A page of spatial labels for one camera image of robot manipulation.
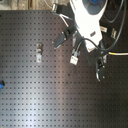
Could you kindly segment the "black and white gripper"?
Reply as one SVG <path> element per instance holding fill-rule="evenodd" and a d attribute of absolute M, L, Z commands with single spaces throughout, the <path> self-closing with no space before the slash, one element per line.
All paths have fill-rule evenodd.
<path fill-rule="evenodd" d="M 53 46 L 58 48 L 71 36 L 74 37 L 74 49 L 72 51 L 72 56 L 70 62 L 74 65 L 78 63 L 78 56 L 80 55 L 80 47 L 84 45 L 85 50 L 90 53 L 97 48 L 99 42 L 102 39 L 102 34 L 97 34 L 95 31 L 91 33 L 81 34 L 75 26 L 67 27 L 54 41 Z M 105 64 L 102 58 L 99 58 L 96 63 L 96 78 L 101 81 L 105 78 Z"/>

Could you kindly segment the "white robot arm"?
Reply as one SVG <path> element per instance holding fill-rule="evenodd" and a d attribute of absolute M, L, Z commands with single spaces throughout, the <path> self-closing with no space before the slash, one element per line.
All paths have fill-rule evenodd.
<path fill-rule="evenodd" d="M 70 0 L 67 5 L 52 6 L 52 12 L 59 15 L 63 20 L 73 21 L 53 41 L 55 48 L 63 44 L 70 36 L 78 36 L 75 39 L 74 49 L 70 62 L 74 65 L 78 62 L 80 47 L 84 45 L 87 53 L 94 51 L 102 40 L 100 19 L 104 14 L 108 0 Z"/>

